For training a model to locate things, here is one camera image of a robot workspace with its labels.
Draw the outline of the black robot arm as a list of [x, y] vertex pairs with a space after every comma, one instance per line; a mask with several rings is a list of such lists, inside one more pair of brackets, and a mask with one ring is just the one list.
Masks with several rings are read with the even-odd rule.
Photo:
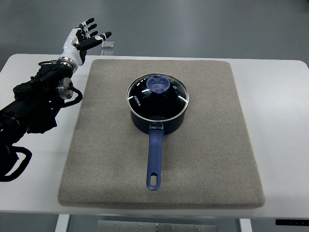
[[32, 157], [31, 151], [18, 147], [26, 133], [45, 133], [57, 126], [62, 108], [78, 104], [83, 95], [71, 77], [77, 66], [69, 58], [44, 61], [28, 82], [13, 88], [14, 101], [0, 111], [0, 180], [18, 178]]

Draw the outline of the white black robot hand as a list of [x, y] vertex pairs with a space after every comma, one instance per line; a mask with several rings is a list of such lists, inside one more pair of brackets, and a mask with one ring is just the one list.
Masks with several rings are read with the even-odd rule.
[[112, 35], [110, 31], [103, 34], [95, 31], [97, 24], [94, 21], [94, 18], [90, 18], [71, 30], [57, 63], [65, 64], [76, 72], [77, 68], [84, 64], [87, 51], [103, 44]]

